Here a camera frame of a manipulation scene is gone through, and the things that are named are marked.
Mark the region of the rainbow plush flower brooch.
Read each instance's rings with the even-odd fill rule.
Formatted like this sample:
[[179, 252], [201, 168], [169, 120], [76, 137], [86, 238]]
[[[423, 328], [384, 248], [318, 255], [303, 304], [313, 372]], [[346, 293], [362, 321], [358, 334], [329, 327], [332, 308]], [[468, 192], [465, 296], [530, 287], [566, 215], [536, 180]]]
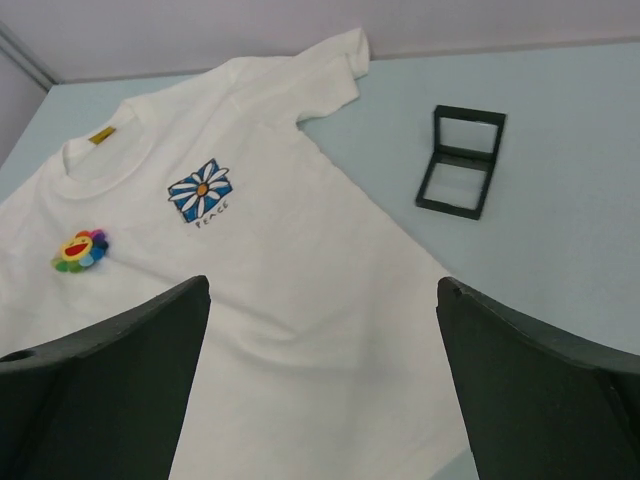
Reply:
[[51, 266], [61, 273], [82, 273], [101, 261], [108, 250], [109, 242], [104, 230], [79, 231], [58, 249]]

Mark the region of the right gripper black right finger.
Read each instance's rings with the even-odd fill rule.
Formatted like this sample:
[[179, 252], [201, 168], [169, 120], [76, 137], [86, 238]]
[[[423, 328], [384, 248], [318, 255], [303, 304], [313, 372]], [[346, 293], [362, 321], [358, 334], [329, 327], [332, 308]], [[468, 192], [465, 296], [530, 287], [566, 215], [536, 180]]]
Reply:
[[481, 479], [636, 479], [639, 358], [445, 277], [437, 318]]

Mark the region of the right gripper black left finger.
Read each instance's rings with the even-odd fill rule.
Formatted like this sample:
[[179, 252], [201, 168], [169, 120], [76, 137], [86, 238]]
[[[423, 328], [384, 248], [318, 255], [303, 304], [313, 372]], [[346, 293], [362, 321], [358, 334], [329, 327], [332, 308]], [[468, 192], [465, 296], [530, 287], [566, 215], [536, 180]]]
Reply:
[[166, 479], [209, 316], [209, 283], [1, 359], [4, 479]]

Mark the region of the white t-shirt with daisy print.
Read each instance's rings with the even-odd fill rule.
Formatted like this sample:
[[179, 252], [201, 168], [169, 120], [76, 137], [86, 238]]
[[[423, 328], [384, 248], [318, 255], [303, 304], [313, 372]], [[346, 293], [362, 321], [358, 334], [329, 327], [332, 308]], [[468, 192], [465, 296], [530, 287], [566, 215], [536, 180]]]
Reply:
[[[354, 29], [125, 100], [1, 205], [1, 348], [194, 275], [211, 309], [175, 479], [428, 479], [468, 445], [436, 305], [445, 269], [300, 131], [357, 99]], [[51, 260], [77, 232], [109, 250]]]

